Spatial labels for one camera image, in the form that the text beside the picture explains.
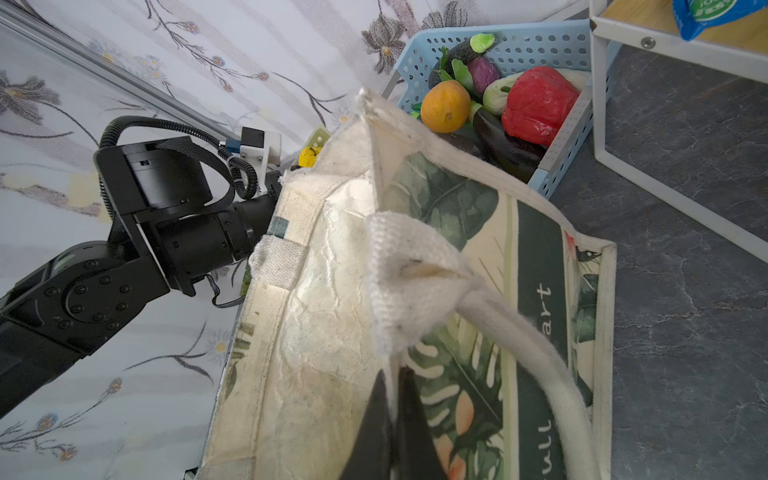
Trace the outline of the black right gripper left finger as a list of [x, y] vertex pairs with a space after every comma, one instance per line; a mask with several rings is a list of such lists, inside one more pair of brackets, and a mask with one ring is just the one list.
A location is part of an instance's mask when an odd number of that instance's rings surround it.
[[392, 423], [385, 374], [380, 370], [340, 480], [386, 480], [390, 478]]

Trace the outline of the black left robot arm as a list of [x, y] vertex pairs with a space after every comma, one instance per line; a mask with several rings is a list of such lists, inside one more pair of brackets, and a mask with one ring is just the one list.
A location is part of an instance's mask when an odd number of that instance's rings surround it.
[[112, 227], [20, 280], [1, 300], [1, 410], [9, 413], [92, 355], [144, 307], [195, 295], [247, 259], [280, 195], [280, 137], [246, 127], [220, 140], [196, 127], [121, 116], [94, 163]]

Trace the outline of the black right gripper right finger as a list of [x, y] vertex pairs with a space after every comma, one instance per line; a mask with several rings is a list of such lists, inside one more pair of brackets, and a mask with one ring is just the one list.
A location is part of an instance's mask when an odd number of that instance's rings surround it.
[[415, 372], [399, 371], [395, 447], [398, 479], [446, 479], [415, 381]]

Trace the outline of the floral canvas tote bag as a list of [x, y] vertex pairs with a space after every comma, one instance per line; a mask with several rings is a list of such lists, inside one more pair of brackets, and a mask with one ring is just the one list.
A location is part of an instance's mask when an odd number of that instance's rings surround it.
[[446, 479], [611, 475], [617, 248], [370, 90], [282, 195], [202, 479], [339, 479], [399, 371]]

